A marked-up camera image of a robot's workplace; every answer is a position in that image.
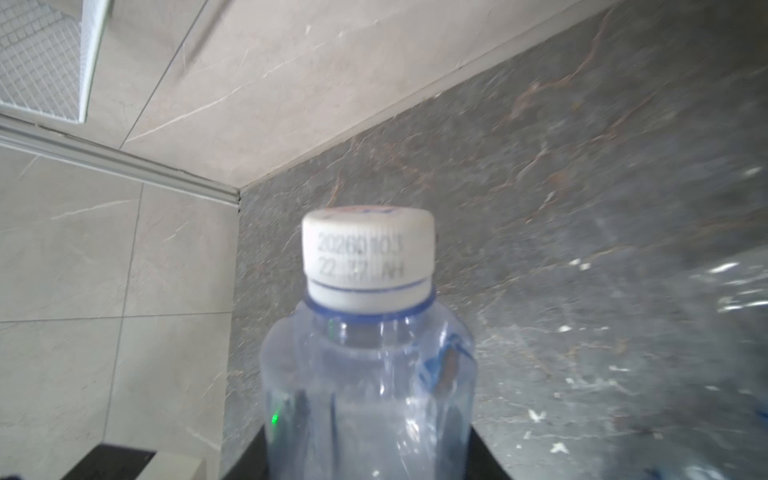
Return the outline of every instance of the plastic water bottle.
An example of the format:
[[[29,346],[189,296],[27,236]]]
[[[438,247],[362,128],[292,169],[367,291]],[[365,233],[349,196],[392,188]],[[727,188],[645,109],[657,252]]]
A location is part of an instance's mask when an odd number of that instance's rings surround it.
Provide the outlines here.
[[[260,353],[270,478],[463,478],[477,368],[435,300],[432,215],[318,210],[302,244],[306,297]]]

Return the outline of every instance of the bottle cap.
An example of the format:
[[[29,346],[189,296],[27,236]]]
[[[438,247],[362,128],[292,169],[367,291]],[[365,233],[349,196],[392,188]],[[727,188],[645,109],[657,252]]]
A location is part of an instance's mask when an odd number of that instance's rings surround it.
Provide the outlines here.
[[[405,207],[315,210],[302,222],[302,249],[310,296],[325,306],[329,300],[315,295],[318,286],[338,296],[345,290],[408,290],[424,283],[419,290],[426,297],[435,271],[435,218]]]

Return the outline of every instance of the gray marble wall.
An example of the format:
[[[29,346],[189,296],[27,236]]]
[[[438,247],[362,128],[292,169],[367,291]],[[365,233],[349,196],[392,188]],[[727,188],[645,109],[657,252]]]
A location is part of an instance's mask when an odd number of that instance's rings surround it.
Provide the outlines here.
[[[475,427],[518,480],[624,478],[662,437],[765,478],[752,399],[664,285],[768,240],[763,5],[628,0],[244,192],[222,470],[302,296],[302,215],[395,204],[435,214]]]

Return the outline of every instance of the wall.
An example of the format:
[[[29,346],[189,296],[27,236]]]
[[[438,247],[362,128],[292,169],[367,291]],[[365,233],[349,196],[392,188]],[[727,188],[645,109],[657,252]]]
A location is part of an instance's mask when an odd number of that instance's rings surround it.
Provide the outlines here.
[[[0,147],[0,478],[100,442],[216,478],[236,245],[232,205]]]
[[[303,293],[302,215],[395,204],[435,214],[474,424],[515,478],[626,478],[657,439],[765,478],[753,399],[665,285],[768,240],[761,8],[630,0],[245,190],[223,468]]]
[[[122,149],[242,187],[611,3],[211,0]]]
[[[48,2],[73,15],[73,0]],[[119,148],[144,110],[204,0],[114,0],[98,52],[84,124],[69,124],[10,108],[0,114]]]

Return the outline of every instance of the printed date on cap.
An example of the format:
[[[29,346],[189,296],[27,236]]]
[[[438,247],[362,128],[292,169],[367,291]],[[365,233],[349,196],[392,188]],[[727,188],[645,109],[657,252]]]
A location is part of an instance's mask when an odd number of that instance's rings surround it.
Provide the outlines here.
[[[334,235],[318,233],[317,251],[337,255],[397,255],[405,249],[402,235]]]
[[[397,280],[406,274],[406,263],[402,260],[382,262],[380,271],[371,271],[368,260],[336,260],[318,257],[319,274],[345,280]]]

